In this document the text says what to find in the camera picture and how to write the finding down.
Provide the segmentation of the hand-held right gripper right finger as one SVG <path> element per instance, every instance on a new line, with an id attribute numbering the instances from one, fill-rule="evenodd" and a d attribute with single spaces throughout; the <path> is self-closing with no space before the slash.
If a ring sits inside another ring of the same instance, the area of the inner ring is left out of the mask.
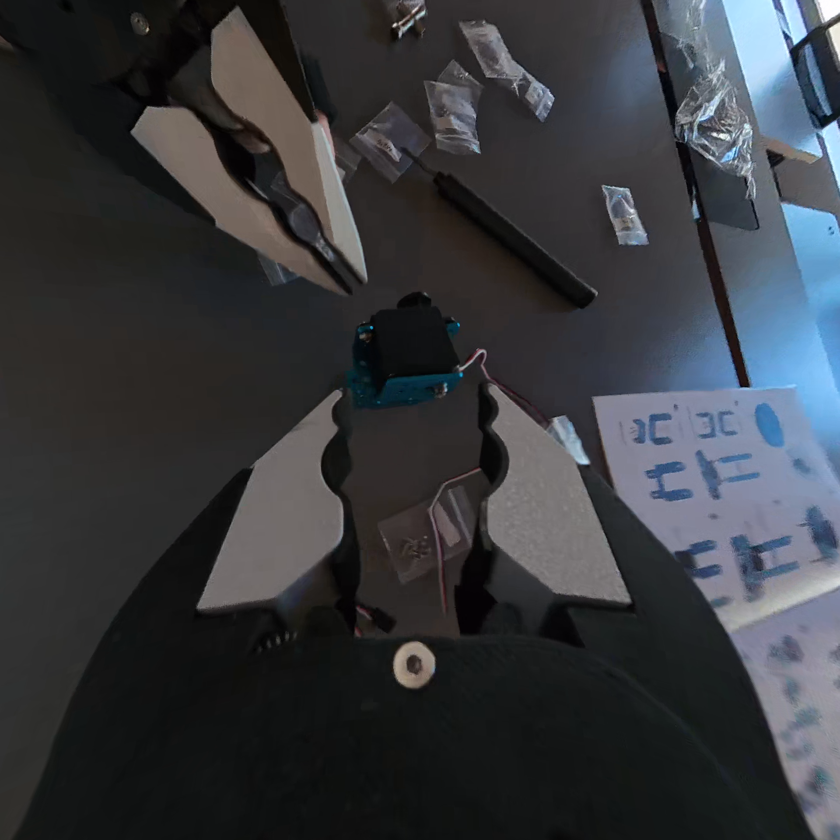
<path id="1" fill-rule="evenodd" d="M 567 450 L 497 385 L 478 390 L 479 468 L 489 487 L 456 584 L 462 634 L 509 604 L 527 634 L 569 606 L 625 611 L 632 597 Z"/>

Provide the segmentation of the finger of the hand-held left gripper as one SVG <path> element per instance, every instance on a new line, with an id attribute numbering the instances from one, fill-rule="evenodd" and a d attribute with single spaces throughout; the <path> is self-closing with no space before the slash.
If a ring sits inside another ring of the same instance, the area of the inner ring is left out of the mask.
<path id="1" fill-rule="evenodd" d="M 368 280 L 364 251 L 327 132 L 282 7 L 235 7 L 211 34 L 211 79 L 231 112 L 277 153 L 328 242 Z"/>
<path id="2" fill-rule="evenodd" d="M 132 136 L 209 213 L 219 230 L 265 262 L 349 296 L 291 239 L 255 189 L 254 155 L 272 149 L 260 133 L 229 131 L 187 108 L 162 107 L 144 110 Z"/>

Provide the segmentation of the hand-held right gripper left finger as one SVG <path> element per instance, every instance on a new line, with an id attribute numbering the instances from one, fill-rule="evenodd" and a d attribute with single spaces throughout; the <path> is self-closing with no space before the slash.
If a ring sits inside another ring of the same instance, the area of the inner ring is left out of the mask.
<path id="1" fill-rule="evenodd" d="M 344 484 L 351 400 L 331 391 L 251 467 L 196 610 L 267 610 L 299 628 L 317 606 L 352 627 L 361 550 Z"/>

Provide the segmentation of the dark grey desk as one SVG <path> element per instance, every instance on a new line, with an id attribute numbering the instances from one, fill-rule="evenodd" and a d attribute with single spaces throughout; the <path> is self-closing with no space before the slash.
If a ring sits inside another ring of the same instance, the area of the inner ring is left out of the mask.
<path id="1" fill-rule="evenodd" d="M 485 88 L 480 156 L 426 152 L 598 290 L 582 311 L 412 169 L 348 184 L 369 284 L 271 287 L 257 258 L 123 174 L 2 50 L 2 838 L 16 834 L 68 702 L 134 588 L 225 484 L 348 366 L 356 324 L 408 292 L 461 322 L 458 350 L 606 474 L 592 398 L 737 384 L 641 2 L 435 2 L 390 44 L 378 2 L 288 2 L 348 140 L 423 80 L 478 69 L 458 21 L 496 24 L 556 97 L 545 123 Z M 602 185 L 632 191 L 620 246 Z"/>

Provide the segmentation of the clear bag with white label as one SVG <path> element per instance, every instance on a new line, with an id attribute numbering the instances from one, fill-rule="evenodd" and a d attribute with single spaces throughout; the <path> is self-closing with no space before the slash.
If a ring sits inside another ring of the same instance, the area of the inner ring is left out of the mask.
<path id="1" fill-rule="evenodd" d="M 396 183 L 432 140 L 394 101 L 390 101 L 350 140 L 350 146 L 389 183 Z"/>

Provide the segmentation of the clear bag of small screws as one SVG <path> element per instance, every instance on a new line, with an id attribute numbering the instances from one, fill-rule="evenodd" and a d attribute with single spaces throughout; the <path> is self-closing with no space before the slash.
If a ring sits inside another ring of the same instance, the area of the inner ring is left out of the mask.
<path id="1" fill-rule="evenodd" d="M 466 479 L 459 479 L 380 520 L 377 531 L 397 579 L 405 585 L 467 553 L 475 526 Z"/>

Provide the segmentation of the white instruction booklet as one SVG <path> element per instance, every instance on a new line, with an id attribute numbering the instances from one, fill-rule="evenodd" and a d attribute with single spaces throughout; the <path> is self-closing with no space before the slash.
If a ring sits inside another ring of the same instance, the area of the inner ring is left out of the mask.
<path id="1" fill-rule="evenodd" d="M 794 386 L 593 398 L 618 495 L 733 641 L 815 838 L 838 838 L 839 488 Z"/>

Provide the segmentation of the long clear parts bag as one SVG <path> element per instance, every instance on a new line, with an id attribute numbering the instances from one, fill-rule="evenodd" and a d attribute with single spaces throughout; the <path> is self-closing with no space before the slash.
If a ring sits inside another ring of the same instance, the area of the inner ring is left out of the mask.
<path id="1" fill-rule="evenodd" d="M 461 20 L 458 27 L 487 79 L 512 92 L 544 123 L 554 104 L 550 89 L 512 56 L 497 26 L 486 20 Z"/>

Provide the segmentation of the black screwdriver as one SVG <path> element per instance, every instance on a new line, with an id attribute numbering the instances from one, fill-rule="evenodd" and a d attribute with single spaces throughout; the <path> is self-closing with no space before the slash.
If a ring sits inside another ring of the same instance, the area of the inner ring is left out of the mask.
<path id="1" fill-rule="evenodd" d="M 405 146 L 401 147 L 401 152 L 432 178 L 438 194 L 445 201 L 530 268 L 564 300 L 578 309 L 585 309 L 593 303 L 597 297 L 597 291 L 593 287 L 552 257 L 465 183 L 449 173 L 434 171 Z"/>

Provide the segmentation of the clear bag with brass part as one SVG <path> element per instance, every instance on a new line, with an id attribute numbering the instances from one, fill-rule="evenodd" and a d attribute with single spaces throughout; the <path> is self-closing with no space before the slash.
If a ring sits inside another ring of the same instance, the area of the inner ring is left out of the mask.
<path id="1" fill-rule="evenodd" d="M 602 194 L 616 241 L 620 246 L 647 246 L 648 233 L 628 187 L 602 185 Z"/>

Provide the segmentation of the crumpled clear plastic wrap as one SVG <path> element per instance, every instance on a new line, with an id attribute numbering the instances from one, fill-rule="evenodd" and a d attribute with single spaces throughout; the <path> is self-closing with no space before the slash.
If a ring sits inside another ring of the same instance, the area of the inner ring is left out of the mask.
<path id="1" fill-rule="evenodd" d="M 755 198 L 753 127 L 739 105 L 726 60 L 701 70 L 688 89 L 676 111 L 675 137 L 720 171 L 741 178 L 744 195 Z"/>

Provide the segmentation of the black framed chair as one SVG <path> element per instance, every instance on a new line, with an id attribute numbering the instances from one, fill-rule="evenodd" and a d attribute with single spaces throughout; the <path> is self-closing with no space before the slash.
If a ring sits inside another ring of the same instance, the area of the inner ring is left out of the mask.
<path id="1" fill-rule="evenodd" d="M 818 130 L 839 119 L 839 15 L 820 23 L 791 48 L 794 73 Z"/>

